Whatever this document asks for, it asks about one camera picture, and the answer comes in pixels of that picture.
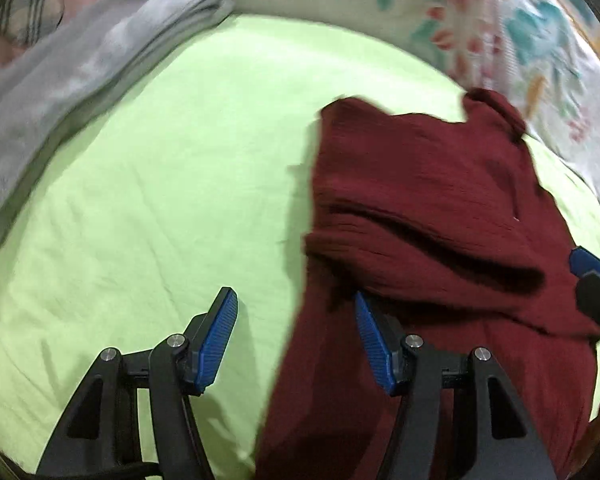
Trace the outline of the dark red knit sweater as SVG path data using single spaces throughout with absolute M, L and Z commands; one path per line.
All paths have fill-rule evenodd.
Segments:
M 441 350 L 489 348 L 559 478 L 588 426 L 600 328 L 574 301 L 573 240 L 500 94 L 464 122 L 359 99 L 321 114 L 306 291 L 260 435 L 259 479 L 371 479 L 398 404 L 358 336 L 365 292 Z

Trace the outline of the light green bed sheet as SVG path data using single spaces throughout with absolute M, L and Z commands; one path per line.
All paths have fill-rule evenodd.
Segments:
M 304 21 L 234 16 L 176 48 L 55 154 L 0 248 L 0 450 L 35 470 L 100 350 L 158 344 L 226 285 L 238 320 L 193 407 L 213 471 L 249 478 L 302 304 L 321 109 L 459 122 L 464 93 Z

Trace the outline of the white floral quilt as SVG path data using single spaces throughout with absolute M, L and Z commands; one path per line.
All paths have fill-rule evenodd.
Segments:
M 600 198 L 600 21 L 584 0 L 233 0 L 347 27 L 500 92 Z

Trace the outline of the grey folded garment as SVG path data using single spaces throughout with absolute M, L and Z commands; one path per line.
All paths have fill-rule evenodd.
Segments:
M 56 150 L 232 0 L 97 0 L 0 71 L 0 245 Z

